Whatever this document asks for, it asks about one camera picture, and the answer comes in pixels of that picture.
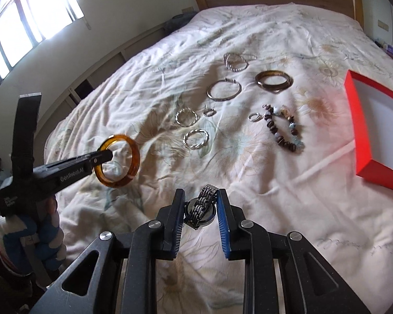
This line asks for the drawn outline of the left hand blue white glove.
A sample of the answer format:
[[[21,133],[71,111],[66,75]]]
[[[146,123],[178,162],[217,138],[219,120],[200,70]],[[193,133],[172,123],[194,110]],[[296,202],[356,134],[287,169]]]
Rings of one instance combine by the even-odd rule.
[[[47,215],[37,224],[26,216],[0,217],[0,259],[13,273],[25,276],[32,273],[22,241],[36,237],[35,256],[46,269],[55,271],[61,267],[67,256],[63,243],[64,233],[59,225],[57,200],[54,196],[46,200]]]

